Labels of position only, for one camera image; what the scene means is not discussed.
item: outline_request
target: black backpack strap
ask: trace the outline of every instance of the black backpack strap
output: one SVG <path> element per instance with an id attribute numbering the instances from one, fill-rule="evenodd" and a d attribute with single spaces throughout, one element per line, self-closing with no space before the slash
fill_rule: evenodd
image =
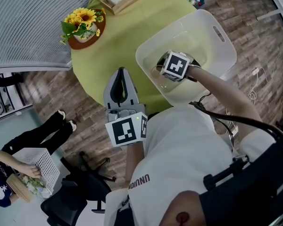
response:
<path id="1" fill-rule="evenodd" d="M 114 226 L 134 226 L 133 212 L 129 201 L 129 195 L 126 200 L 122 202 L 120 208 L 117 210 L 117 217 Z"/>

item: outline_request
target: white t-shirt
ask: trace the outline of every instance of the white t-shirt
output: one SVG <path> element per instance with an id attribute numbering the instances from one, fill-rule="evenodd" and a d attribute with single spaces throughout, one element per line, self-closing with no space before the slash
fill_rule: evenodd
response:
<path id="1" fill-rule="evenodd" d="M 258 129 L 241 141 L 240 152 L 254 161 L 273 142 Z M 128 189 L 107 195 L 104 226 L 114 225 L 117 209 L 128 195 L 136 226 L 159 225 L 180 192 L 206 192 L 204 176 L 225 170 L 233 158 L 211 118 L 193 106 L 173 107 L 151 118 L 144 149 L 145 158 L 137 165 Z"/>

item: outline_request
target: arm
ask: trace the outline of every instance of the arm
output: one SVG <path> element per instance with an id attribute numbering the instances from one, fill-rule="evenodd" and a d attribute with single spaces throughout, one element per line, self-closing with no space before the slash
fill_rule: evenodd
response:
<path id="1" fill-rule="evenodd" d="M 15 159 L 13 156 L 9 155 L 8 153 L 5 153 L 3 151 L 0 151 L 0 162 L 12 167 L 13 169 L 16 169 L 19 172 L 22 172 L 32 178 L 40 178 L 41 172 L 35 165 L 27 165 L 25 163 L 19 162 L 17 159 Z"/>
<path id="2" fill-rule="evenodd" d="M 144 156 L 142 142 L 127 146 L 127 163 L 126 163 L 125 183 L 123 185 L 123 188 L 127 188 L 129 186 L 136 166 L 144 158 L 145 156 Z"/>
<path id="3" fill-rule="evenodd" d="M 188 75 L 198 80 L 198 82 L 209 90 L 232 115 L 262 121 L 254 105 L 237 87 L 197 67 L 190 67 Z M 238 123 L 238 127 L 241 140 L 256 129 L 255 127 L 241 123 Z"/>

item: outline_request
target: white plastic basket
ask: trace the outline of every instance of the white plastic basket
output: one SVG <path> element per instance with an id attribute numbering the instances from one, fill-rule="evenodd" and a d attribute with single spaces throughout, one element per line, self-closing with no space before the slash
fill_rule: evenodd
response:
<path id="1" fill-rule="evenodd" d="M 47 189 L 52 194 L 53 187 L 57 182 L 60 171 L 54 164 L 46 148 L 23 148 L 13 157 L 26 164 L 35 164 L 41 170 L 41 180 L 45 183 Z"/>
<path id="2" fill-rule="evenodd" d="M 206 89 L 200 83 L 190 80 L 181 83 L 169 81 L 163 87 L 161 78 L 153 77 L 153 68 L 169 50 L 191 55 L 204 70 L 217 77 L 221 77 L 237 60 L 236 50 L 225 31 L 213 15 L 205 10 L 188 14 L 149 38 L 136 50 L 136 61 L 173 106 L 187 105 L 198 100 Z"/>

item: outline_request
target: window blinds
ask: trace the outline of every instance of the window blinds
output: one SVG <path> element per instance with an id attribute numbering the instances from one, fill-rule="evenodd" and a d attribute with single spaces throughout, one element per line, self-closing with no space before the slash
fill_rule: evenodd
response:
<path id="1" fill-rule="evenodd" d="M 0 0 L 0 67 L 66 66 L 60 21 L 88 0 Z"/>

